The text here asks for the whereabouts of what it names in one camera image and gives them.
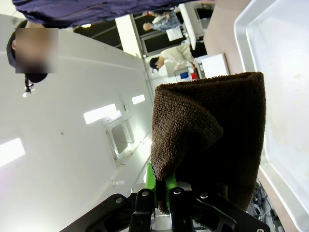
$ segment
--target person in plaid shirt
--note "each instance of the person in plaid shirt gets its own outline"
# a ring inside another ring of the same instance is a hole
[[[200,19],[210,18],[212,15],[212,10],[207,9],[197,9],[197,13]],[[147,30],[160,30],[166,31],[168,29],[179,27],[183,24],[183,17],[180,12],[169,11],[164,13],[153,12],[148,13],[148,15],[156,16],[157,22],[153,23],[145,23],[143,28],[145,31]]]
[[[183,22],[180,22],[176,13],[174,11],[169,12],[164,17],[160,19],[157,23],[145,23],[143,25],[144,30],[160,30],[166,31],[168,29],[176,28],[182,25]]]

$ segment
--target metal bolt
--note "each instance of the metal bolt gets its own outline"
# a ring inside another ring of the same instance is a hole
[[[121,203],[122,202],[122,198],[117,198],[116,199],[116,203]]]
[[[181,193],[180,189],[175,189],[175,190],[174,190],[174,194],[178,195],[178,194],[180,194],[180,193]]]
[[[146,196],[148,196],[148,195],[149,195],[149,192],[147,192],[147,191],[145,191],[145,192],[142,193],[142,196],[144,196],[144,197],[146,197]]]
[[[206,193],[202,193],[202,194],[201,194],[201,198],[202,198],[202,199],[206,199],[206,198],[208,198],[208,195],[207,195]]]

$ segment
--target brown towel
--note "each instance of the brown towel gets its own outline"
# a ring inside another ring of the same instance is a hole
[[[158,182],[175,173],[192,190],[207,187],[246,210],[256,184],[265,114],[259,72],[158,86],[151,148]],[[166,212],[164,188],[157,188],[157,196]]]

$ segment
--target white tray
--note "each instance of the white tray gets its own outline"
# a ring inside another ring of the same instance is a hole
[[[261,171],[299,231],[309,231],[309,1],[252,0],[235,21],[245,71],[265,75]]]

